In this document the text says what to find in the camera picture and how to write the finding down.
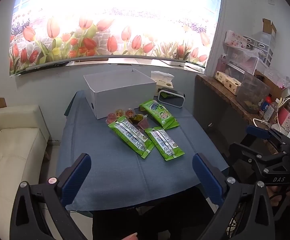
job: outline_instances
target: sofa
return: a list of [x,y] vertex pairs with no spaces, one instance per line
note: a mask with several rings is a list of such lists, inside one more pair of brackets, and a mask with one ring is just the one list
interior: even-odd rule
[[19,184],[38,184],[49,138],[40,108],[0,108],[0,239],[9,240],[10,216]]

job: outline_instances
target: brown marble ledge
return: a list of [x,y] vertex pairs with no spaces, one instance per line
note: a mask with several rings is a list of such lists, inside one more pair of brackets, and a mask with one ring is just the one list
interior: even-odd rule
[[[259,118],[259,116],[257,114],[250,114],[249,112],[247,112],[237,101],[236,101],[236,96],[234,94],[232,94],[226,87],[224,87],[221,83],[219,83],[215,78],[213,77],[208,77],[208,76],[204,76],[204,75],[196,75],[195,77],[197,80],[200,80],[201,82],[203,82],[205,85],[207,85],[210,89],[212,89],[216,94],[218,94],[223,100],[225,100],[228,104],[230,104],[232,106],[232,108],[235,109],[235,111],[238,112],[238,114],[240,116],[243,117],[243,119],[245,119],[248,124],[250,125],[254,125],[253,123],[253,118]],[[268,128],[266,125],[257,122],[257,126],[261,127],[261,128]],[[274,154],[277,151],[275,150],[275,148],[268,143],[267,141],[264,141],[264,143],[266,144],[267,148],[269,149],[269,151]]]

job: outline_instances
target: green package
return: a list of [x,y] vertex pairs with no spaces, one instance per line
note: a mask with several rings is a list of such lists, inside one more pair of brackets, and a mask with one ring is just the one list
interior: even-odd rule
[[175,117],[161,104],[156,100],[149,100],[139,105],[141,108],[144,108],[155,118],[157,122],[164,128],[169,129],[179,126]]
[[147,128],[145,129],[145,132],[166,161],[175,159],[185,154],[185,152],[177,146],[177,144],[169,137],[163,128]]
[[154,148],[154,143],[138,131],[126,118],[122,116],[108,125],[117,135],[127,143],[143,159]]

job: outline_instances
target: window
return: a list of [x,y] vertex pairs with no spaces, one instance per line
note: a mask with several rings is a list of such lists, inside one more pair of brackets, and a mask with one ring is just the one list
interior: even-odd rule
[[221,0],[16,0],[10,75],[82,57],[185,60],[204,67]]

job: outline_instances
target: power outlet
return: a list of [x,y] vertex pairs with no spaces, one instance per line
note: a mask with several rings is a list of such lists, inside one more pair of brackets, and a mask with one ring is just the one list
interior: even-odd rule
[[275,5],[275,0],[268,0],[268,3],[271,5]]

